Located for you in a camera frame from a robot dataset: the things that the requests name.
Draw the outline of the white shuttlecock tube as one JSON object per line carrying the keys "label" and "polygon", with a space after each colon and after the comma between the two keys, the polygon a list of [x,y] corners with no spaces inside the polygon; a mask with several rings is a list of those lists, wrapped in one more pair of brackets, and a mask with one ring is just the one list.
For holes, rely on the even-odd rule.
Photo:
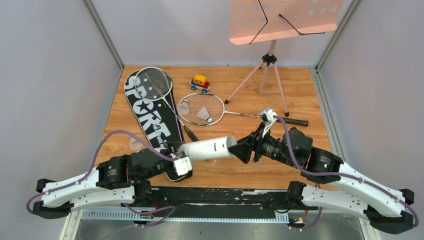
{"label": "white shuttlecock tube", "polygon": [[184,143],[178,148],[178,153],[184,152],[191,161],[230,158],[234,155],[230,153],[229,148],[236,144],[236,139],[233,136],[228,135],[208,140]]}

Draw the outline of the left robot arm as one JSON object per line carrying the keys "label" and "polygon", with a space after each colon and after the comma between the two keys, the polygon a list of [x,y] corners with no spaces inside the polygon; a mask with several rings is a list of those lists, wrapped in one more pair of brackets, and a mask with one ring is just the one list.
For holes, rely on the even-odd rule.
{"label": "left robot arm", "polygon": [[93,206],[146,207],[153,201],[150,179],[162,173],[185,177],[192,163],[184,152],[173,149],[142,149],[130,155],[112,157],[87,173],[53,181],[37,181],[41,199],[32,213],[44,219],[59,219]]}

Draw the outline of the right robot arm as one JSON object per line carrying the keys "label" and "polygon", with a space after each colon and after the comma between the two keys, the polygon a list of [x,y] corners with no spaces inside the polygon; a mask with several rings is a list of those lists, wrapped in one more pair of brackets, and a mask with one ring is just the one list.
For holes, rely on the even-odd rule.
{"label": "right robot arm", "polygon": [[229,152],[244,163],[268,157],[297,168],[311,185],[291,181],[285,194],[292,209],[319,207],[364,219],[388,234],[401,234],[419,224],[413,211],[415,194],[410,189],[386,187],[353,169],[337,155],[313,146],[312,138],[292,127],[282,138],[274,138],[261,123],[256,131],[240,139]]}

